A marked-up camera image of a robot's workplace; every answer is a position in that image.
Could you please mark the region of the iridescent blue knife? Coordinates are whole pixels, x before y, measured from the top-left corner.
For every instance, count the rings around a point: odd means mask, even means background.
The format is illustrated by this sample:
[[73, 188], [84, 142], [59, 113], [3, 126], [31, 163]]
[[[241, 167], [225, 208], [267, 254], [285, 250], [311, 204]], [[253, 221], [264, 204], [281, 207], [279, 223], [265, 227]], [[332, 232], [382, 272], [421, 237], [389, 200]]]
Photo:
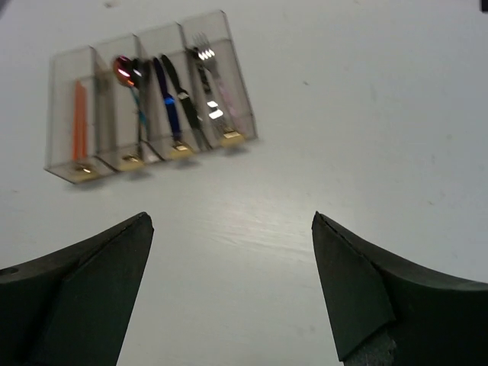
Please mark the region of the iridescent blue knife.
[[178, 119], [175, 99], [168, 91], [165, 72], [162, 68], [161, 62], [157, 57], [153, 57], [152, 64], [156, 72], [156, 77], [158, 79], [159, 90], [162, 96], [163, 104], [165, 105], [169, 126], [172, 132], [172, 139], [174, 141], [174, 144], [176, 145], [182, 142], [182, 131]]

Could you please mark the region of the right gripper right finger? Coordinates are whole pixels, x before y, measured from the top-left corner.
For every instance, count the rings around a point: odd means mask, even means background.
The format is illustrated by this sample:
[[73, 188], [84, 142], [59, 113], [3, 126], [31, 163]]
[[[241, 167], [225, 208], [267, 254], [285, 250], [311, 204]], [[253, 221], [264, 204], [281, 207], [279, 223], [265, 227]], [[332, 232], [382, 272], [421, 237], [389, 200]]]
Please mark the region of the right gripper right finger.
[[317, 213], [313, 249], [344, 365], [485, 365], [487, 285], [418, 265]]

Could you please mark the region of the gold spoon purple handle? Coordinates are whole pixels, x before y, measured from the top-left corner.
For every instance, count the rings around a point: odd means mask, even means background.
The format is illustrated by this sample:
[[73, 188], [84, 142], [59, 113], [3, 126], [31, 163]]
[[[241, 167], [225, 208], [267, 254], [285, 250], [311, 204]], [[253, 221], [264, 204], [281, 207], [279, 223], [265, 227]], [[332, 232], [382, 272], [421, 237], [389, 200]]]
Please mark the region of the gold spoon purple handle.
[[113, 61], [112, 69], [118, 82], [122, 86], [129, 88], [130, 93], [133, 96], [134, 103], [136, 105], [136, 89], [133, 81], [131, 62], [132, 59], [127, 56], [116, 56]]

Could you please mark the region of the short orange chopstick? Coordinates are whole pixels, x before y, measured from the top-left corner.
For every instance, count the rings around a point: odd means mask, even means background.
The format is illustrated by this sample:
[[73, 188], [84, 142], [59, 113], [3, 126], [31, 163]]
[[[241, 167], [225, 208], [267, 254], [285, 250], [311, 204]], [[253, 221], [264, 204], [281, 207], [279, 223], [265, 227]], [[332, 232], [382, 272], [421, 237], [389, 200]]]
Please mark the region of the short orange chopstick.
[[88, 135], [88, 121], [87, 121], [87, 91], [84, 86], [80, 86], [80, 137], [81, 137], [81, 157], [87, 157], [87, 135]]

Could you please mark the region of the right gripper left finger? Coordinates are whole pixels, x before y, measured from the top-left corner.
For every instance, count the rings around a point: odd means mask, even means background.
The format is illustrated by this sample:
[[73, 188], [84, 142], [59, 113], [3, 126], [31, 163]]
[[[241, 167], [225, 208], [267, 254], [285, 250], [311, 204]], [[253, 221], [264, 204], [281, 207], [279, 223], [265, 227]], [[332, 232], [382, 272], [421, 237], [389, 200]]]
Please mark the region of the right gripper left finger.
[[153, 240], [142, 212], [1, 270], [3, 365], [116, 365]]

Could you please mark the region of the fork with dark handle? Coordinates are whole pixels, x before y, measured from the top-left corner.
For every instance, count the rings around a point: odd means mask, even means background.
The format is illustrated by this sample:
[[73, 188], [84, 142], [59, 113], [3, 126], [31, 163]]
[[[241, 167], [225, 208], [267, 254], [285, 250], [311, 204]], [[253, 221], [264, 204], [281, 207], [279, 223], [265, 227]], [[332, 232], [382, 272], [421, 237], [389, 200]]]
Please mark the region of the fork with dark handle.
[[192, 47], [191, 53], [204, 93], [205, 113], [207, 114], [207, 118], [213, 127], [216, 138], [218, 140], [221, 140], [223, 138], [223, 128], [225, 127], [225, 118], [223, 117], [223, 112], [220, 110], [214, 92], [210, 87], [210, 82], [205, 71], [203, 60], [200, 57], [199, 49], [197, 47]]

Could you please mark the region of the long orange chopstick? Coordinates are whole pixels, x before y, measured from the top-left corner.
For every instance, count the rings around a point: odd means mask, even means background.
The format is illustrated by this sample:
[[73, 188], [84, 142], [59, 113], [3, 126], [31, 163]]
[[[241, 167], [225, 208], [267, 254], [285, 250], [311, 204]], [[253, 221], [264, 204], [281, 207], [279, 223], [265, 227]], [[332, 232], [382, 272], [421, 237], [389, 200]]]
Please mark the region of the long orange chopstick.
[[80, 86], [82, 83], [78, 80], [75, 83], [75, 101], [73, 108], [73, 126], [72, 126], [72, 159], [74, 161], [82, 160], [81, 157], [81, 137], [80, 137]]

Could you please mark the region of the fork with pink handle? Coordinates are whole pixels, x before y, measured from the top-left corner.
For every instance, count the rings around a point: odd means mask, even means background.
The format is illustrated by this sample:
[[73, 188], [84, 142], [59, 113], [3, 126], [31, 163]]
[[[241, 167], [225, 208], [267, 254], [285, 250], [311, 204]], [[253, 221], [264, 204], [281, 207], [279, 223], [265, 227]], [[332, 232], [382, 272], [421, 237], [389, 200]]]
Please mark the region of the fork with pink handle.
[[234, 107], [233, 99], [230, 95], [227, 83], [224, 81], [224, 77], [220, 72], [220, 65], [207, 35], [199, 33], [193, 37], [194, 47], [197, 47], [200, 51], [200, 57], [203, 60], [206, 73], [210, 74], [213, 79], [214, 85], [217, 87], [217, 91], [222, 99], [223, 106], [220, 110], [223, 112], [225, 118], [225, 127], [223, 128], [223, 138], [229, 139], [233, 137], [242, 137], [242, 128], [240, 127], [239, 117]]

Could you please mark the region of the black spoon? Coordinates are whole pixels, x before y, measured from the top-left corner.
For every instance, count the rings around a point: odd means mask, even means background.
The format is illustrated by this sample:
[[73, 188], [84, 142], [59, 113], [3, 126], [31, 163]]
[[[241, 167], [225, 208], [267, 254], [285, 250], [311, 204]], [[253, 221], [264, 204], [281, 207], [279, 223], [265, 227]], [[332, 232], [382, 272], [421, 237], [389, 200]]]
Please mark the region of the black spoon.
[[147, 87], [149, 83], [149, 65], [146, 61], [139, 58], [132, 59], [131, 62], [133, 81], [136, 89], [136, 105], [138, 119], [140, 122], [138, 132], [138, 142], [141, 144], [150, 135], [150, 128], [147, 117]]

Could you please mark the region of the teal chopstick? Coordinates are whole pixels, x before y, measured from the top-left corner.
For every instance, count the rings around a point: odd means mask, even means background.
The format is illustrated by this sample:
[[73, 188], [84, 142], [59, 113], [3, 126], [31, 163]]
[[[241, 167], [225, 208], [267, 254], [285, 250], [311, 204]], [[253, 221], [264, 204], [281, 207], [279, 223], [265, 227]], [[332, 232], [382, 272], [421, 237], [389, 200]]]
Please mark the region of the teal chopstick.
[[111, 77], [105, 73], [101, 78], [101, 149], [111, 148], [112, 110]]
[[104, 79], [99, 75], [95, 76], [95, 142], [96, 154], [101, 151], [101, 119], [103, 112]]

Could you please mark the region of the black knife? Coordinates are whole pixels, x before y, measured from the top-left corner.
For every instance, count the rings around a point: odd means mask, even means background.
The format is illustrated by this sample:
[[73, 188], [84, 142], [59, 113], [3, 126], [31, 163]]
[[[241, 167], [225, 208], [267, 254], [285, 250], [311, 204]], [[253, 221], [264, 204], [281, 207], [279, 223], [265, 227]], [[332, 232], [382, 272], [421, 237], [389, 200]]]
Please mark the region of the black knife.
[[160, 60], [165, 67], [166, 72], [169, 75], [169, 78], [172, 81], [172, 84], [175, 88], [178, 100], [180, 101], [183, 110], [185, 112], [185, 116], [188, 120], [188, 123], [192, 129], [192, 132], [195, 135], [196, 142], [200, 149], [210, 150], [212, 149], [208, 138], [205, 135], [203, 130], [201, 119], [198, 116], [198, 112], [194, 103], [191, 99], [191, 96], [187, 90], [185, 90], [180, 83], [178, 73], [176, 68], [174, 67], [172, 61], [165, 55], [162, 54], [160, 56]]

